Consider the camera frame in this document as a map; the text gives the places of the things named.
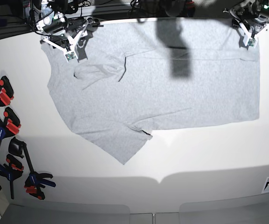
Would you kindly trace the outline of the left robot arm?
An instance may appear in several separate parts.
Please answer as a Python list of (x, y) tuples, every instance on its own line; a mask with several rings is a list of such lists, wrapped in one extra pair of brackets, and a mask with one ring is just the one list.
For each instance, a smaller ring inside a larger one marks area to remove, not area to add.
[(269, 0), (242, 0), (223, 12), (232, 17), (243, 47), (255, 48), (259, 34), (269, 29)]

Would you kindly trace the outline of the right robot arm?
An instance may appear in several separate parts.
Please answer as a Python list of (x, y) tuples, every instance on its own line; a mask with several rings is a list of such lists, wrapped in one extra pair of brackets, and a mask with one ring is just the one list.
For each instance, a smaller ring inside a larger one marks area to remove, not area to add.
[(77, 36), (84, 38), (87, 26), (96, 21), (90, 16), (67, 17), (77, 13), (83, 5), (83, 0), (34, 0), (33, 6), (39, 10), (39, 15), (31, 16), (30, 26), (33, 32), (42, 36), (41, 44), (47, 42), (53, 48), (69, 51), (74, 43), (78, 43)]

